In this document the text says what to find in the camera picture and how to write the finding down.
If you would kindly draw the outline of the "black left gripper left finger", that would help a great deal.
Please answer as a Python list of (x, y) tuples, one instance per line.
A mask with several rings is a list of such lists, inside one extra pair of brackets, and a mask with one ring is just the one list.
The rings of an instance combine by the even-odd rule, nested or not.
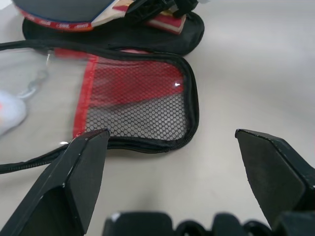
[(0, 236), (84, 236), (98, 199), (109, 131), (75, 138), (38, 177)]

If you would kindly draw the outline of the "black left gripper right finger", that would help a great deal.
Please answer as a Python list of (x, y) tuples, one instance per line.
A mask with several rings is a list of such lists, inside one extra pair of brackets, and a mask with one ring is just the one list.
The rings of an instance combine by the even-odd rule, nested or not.
[(238, 129), (235, 133), (248, 182), (274, 228), (281, 213), (315, 211), (315, 168), (284, 139)]

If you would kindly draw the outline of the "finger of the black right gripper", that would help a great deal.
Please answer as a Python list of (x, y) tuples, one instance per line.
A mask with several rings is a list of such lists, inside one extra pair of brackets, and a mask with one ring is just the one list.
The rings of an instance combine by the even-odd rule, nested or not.
[(134, 0), (128, 7), (125, 18), (149, 20), (173, 5), (173, 0)]
[(176, 18), (182, 17), (193, 11), (197, 6), (197, 0), (174, 0), (177, 9), (173, 12)]

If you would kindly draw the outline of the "table tennis paddle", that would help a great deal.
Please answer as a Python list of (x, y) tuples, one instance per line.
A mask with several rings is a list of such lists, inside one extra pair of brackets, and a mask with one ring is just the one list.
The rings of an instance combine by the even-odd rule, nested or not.
[(133, 0), (12, 0), (33, 23), (67, 32), (91, 31), (123, 19)]

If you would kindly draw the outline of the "black paddle case, red mesh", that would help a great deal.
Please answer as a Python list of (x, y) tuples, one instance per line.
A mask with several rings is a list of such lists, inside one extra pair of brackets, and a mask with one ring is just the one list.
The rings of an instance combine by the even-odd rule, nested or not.
[(23, 22), (25, 40), (0, 43), (0, 90), (26, 118), (0, 137), (0, 174), (53, 162), (77, 137), (109, 131), (108, 149), (182, 148), (199, 124), (196, 80), (184, 55), (204, 22), (190, 13), (181, 34), (115, 20), (91, 32)]

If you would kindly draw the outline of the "white rounded pendant, orange mark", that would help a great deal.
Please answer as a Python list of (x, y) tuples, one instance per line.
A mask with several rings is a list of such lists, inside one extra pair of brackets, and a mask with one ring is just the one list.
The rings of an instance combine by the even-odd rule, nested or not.
[(27, 107), (23, 100), (0, 90), (0, 137), (18, 126), (27, 115)]

